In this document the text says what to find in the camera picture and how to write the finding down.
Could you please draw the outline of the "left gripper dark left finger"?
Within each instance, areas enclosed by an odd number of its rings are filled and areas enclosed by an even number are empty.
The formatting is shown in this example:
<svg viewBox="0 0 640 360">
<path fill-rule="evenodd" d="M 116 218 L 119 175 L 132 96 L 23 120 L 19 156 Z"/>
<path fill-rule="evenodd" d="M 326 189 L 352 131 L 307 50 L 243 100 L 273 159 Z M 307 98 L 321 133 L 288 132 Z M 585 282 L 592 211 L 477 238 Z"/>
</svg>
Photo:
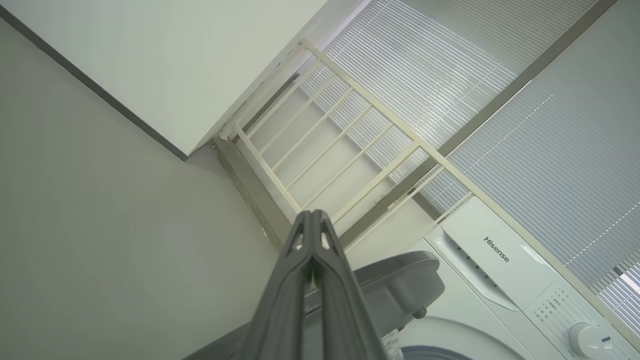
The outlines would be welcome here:
<svg viewBox="0 0 640 360">
<path fill-rule="evenodd" d="M 310 210 L 300 212 L 270 274 L 236 360 L 301 360 L 304 296 L 309 282 Z"/>
</svg>

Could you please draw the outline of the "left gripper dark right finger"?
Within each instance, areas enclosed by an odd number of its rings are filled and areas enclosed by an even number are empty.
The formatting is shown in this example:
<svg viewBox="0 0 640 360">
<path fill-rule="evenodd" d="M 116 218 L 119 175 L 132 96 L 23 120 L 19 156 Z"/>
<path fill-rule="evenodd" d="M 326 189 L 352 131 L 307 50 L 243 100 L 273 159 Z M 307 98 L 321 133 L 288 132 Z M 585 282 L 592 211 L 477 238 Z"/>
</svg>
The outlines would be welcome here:
<svg viewBox="0 0 640 360">
<path fill-rule="evenodd" d="M 324 210 L 314 210 L 314 235 L 323 360 L 387 360 L 359 283 Z"/>
</svg>

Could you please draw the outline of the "round black glass washer door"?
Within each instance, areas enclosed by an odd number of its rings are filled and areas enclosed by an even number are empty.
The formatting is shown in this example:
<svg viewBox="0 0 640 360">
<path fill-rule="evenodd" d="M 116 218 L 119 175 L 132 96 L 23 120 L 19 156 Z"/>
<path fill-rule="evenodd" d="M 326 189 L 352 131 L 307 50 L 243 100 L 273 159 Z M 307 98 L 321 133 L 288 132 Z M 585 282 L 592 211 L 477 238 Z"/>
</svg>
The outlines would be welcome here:
<svg viewBox="0 0 640 360">
<path fill-rule="evenodd" d="M 380 337 L 402 330 L 444 293 L 439 260 L 430 251 L 401 253 L 370 263 L 353 274 Z M 230 331 L 183 360 L 237 360 L 250 323 Z"/>
</svg>

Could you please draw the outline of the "grey rubber door seal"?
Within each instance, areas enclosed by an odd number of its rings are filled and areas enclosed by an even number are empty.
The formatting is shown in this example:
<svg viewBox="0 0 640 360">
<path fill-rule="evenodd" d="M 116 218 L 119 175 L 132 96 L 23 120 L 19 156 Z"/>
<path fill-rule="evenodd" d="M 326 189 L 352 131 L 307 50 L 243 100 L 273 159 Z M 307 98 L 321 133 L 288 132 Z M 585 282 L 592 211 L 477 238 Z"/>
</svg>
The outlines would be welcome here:
<svg viewBox="0 0 640 360">
<path fill-rule="evenodd" d="M 403 346 L 401 351 L 404 360 L 472 360 L 461 353 L 436 346 Z"/>
</svg>

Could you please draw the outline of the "white front-load washing machine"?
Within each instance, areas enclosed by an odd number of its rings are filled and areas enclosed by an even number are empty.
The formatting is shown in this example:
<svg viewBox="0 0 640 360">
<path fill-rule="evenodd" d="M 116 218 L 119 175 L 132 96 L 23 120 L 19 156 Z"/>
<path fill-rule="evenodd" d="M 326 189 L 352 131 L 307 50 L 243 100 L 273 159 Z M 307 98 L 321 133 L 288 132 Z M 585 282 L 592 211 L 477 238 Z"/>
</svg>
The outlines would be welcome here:
<svg viewBox="0 0 640 360">
<path fill-rule="evenodd" d="M 640 352 L 557 273 L 533 303 L 518 308 L 445 234 L 443 221 L 413 251 L 436 256 L 445 290 L 423 319 L 400 331 L 402 347 L 441 347 L 472 360 L 590 360 L 569 342 L 570 328 L 585 322 L 609 333 L 613 354 L 608 360 L 640 360 Z"/>
</svg>

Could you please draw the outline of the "white detergent drawer Hisense logo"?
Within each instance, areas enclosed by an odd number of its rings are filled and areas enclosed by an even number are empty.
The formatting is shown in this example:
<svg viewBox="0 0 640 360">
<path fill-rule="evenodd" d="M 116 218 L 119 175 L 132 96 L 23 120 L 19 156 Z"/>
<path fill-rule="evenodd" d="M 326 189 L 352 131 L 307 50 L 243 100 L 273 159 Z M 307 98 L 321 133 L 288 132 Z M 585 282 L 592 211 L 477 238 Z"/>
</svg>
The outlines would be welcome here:
<svg viewBox="0 0 640 360">
<path fill-rule="evenodd" d="M 557 278 L 553 268 L 476 197 L 448 216 L 441 227 L 521 310 Z"/>
</svg>

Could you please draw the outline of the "white round washer dial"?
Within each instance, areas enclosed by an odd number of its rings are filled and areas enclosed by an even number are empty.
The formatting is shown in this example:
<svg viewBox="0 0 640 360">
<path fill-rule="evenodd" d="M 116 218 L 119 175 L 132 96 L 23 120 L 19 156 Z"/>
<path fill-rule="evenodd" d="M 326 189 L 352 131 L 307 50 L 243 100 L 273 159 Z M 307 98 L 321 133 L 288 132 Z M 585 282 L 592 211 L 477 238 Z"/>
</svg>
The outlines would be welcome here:
<svg viewBox="0 0 640 360">
<path fill-rule="evenodd" d="M 570 347 L 580 356 L 590 360 L 608 360 L 613 354 L 610 333 L 597 325 L 580 322 L 569 329 Z"/>
</svg>

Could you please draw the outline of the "dark grey skirting board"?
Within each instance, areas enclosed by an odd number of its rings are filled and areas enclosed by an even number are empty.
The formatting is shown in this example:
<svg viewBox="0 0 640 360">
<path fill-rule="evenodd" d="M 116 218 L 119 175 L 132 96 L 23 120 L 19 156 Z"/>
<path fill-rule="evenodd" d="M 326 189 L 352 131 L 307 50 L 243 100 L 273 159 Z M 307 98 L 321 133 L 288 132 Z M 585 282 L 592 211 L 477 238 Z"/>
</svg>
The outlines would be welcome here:
<svg viewBox="0 0 640 360">
<path fill-rule="evenodd" d="M 180 150 L 177 146 L 175 146 L 171 141 L 166 139 L 160 132 L 151 127 L 148 123 L 142 120 L 137 114 L 128 109 L 121 101 L 117 100 L 112 94 L 103 89 L 103 87 L 94 81 L 90 76 L 88 76 L 84 71 L 80 70 L 75 64 L 66 59 L 64 55 L 62 55 L 59 51 L 57 51 L 52 45 L 47 43 L 45 39 L 36 34 L 34 30 L 30 29 L 22 20 L 18 19 L 14 14 L 12 14 L 9 10 L 6 9 L 3 5 L 0 4 L 0 19 L 6 22 L 10 27 L 16 30 L 19 34 L 24 36 L 30 43 L 32 43 L 35 47 L 41 50 L 44 54 L 50 57 L 55 63 L 60 65 L 64 70 L 66 70 L 70 75 L 72 75 L 76 80 L 80 81 L 85 87 L 90 89 L 93 93 L 95 93 L 101 100 L 105 101 L 110 107 L 119 112 L 122 116 L 124 116 L 128 121 L 130 121 L 137 128 L 142 130 L 145 134 L 147 134 L 151 139 L 160 144 L 163 148 L 168 150 L 174 156 L 176 156 L 179 160 L 185 162 L 189 155 Z"/>
</svg>

